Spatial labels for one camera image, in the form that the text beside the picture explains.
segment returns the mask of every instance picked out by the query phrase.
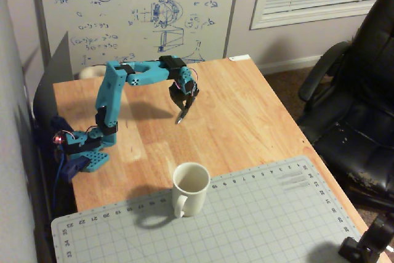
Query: carpet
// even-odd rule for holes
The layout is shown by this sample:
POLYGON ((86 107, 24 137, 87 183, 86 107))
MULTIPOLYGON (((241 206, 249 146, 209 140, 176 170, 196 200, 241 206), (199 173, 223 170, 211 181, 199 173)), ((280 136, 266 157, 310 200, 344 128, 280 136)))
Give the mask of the carpet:
MULTIPOLYGON (((302 110, 304 109, 305 103, 299 99, 298 90, 311 69, 312 68, 304 68, 264 76, 294 120, 302 114, 302 110)), ((361 207, 356 207, 356 209, 368 227, 378 215, 378 212, 372 209, 361 207)), ((386 253, 390 260, 394 262, 394 253, 388 251, 386 253)))

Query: black leather chair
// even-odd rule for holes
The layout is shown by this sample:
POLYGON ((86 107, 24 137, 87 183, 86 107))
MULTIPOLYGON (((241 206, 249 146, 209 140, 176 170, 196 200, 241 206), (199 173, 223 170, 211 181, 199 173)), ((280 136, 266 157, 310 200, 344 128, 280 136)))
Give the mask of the black leather chair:
POLYGON ((297 124, 352 203, 394 211, 394 0, 375 2, 353 41, 320 58, 299 96, 306 105, 297 124), (332 80, 321 87, 325 76, 332 80))

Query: chair armrest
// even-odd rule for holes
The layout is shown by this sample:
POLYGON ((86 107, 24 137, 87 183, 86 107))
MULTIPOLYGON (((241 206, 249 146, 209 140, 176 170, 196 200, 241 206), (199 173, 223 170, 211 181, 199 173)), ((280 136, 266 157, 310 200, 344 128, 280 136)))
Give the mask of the chair armrest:
POLYGON ((313 93, 330 67, 341 55, 349 50, 350 46, 349 42, 342 41, 332 46, 320 57, 298 91, 301 100, 308 102, 312 98, 313 93))

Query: gray cutting mat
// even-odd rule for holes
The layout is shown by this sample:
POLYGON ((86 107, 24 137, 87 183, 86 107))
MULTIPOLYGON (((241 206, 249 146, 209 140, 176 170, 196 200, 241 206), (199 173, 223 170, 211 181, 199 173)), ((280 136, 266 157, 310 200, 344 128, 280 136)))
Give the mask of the gray cutting mat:
POLYGON ((305 156, 212 178, 203 211, 174 219, 171 190, 52 222, 57 262, 347 262, 360 239, 305 156))

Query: wooden desk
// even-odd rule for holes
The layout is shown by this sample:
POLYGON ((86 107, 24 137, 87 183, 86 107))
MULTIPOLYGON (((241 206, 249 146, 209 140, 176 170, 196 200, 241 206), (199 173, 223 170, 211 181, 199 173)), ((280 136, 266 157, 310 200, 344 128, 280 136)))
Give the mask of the wooden desk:
MULTIPOLYGON (((125 86, 118 143, 106 149, 109 162, 73 179, 78 211, 169 188, 175 167, 186 161, 199 162, 216 176, 307 155, 358 229, 366 230, 252 60, 214 60, 191 67, 198 72, 200 93, 180 125, 175 125, 179 109, 169 97, 172 81, 125 86)), ((93 78, 54 86, 60 116, 74 129, 84 131, 95 124, 101 82, 93 78)))

